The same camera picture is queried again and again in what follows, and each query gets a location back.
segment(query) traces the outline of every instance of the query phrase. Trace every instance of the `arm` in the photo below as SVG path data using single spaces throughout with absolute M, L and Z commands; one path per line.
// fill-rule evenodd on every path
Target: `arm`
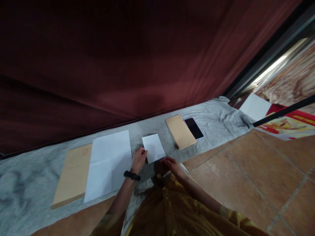
M 144 151 L 144 148 L 139 148 L 132 157 L 132 167 L 130 172 L 139 175 L 142 169 L 145 158 L 148 151 Z M 104 235 L 109 233 L 111 235 L 120 235 L 127 207 L 130 202 L 131 194 L 135 187 L 135 180 L 125 178 L 121 188 L 119 189 L 114 201 L 109 207 L 103 219 L 93 230 L 92 235 Z
M 167 157 L 162 160 L 175 175 L 177 181 L 183 185 L 192 198 L 204 204 L 209 210 L 218 213 L 221 204 L 207 194 L 194 180 L 192 180 L 182 169 L 180 164 L 173 158 Z

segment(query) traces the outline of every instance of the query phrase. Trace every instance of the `wrist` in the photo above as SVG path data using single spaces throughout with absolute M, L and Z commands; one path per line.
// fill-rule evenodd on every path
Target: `wrist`
M 176 174 L 175 177 L 179 183 L 186 182 L 188 179 L 190 179 L 190 177 L 185 172 Z
M 136 175 L 139 175 L 140 170 L 131 167 L 130 172 L 135 173 Z

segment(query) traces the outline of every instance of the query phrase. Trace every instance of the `brown tile floor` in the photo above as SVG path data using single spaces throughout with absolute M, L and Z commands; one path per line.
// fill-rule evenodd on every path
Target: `brown tile floor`
M 282 141 L 253 130 L 184 165 L 211 196 L 270 235 L 314 235 L 315 136 Z M 89 235 L 112 199 L 37 231 Z

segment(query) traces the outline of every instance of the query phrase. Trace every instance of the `watch strap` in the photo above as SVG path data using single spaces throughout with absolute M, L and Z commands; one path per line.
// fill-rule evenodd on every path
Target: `watch strap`
M 135 173 L 131 173 L 130 171 L 125 171 L 124 173 L 124 176 L 125 177 L 129 177 L 130 179 L 132 180 L 137 180 L 137 181 L 140 181 L 141 177 Z

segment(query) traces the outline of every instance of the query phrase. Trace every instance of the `hand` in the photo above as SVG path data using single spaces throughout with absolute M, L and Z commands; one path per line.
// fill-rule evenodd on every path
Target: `hand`
M 175 159 L 171 157 L 166 157 L 161 160 L 161 163 L 166 165 L 177 179 L 181 179 L 187 176 L 185 171 Z
M 144 147 L 139 148 L 137 151 L 135 151 L 133 157 L 132 157 L 132 166 L 130 172 L 139 174 L 140 170 L 142 169 L 145 158 L 147 157 L 148 151 L 144 150 Z

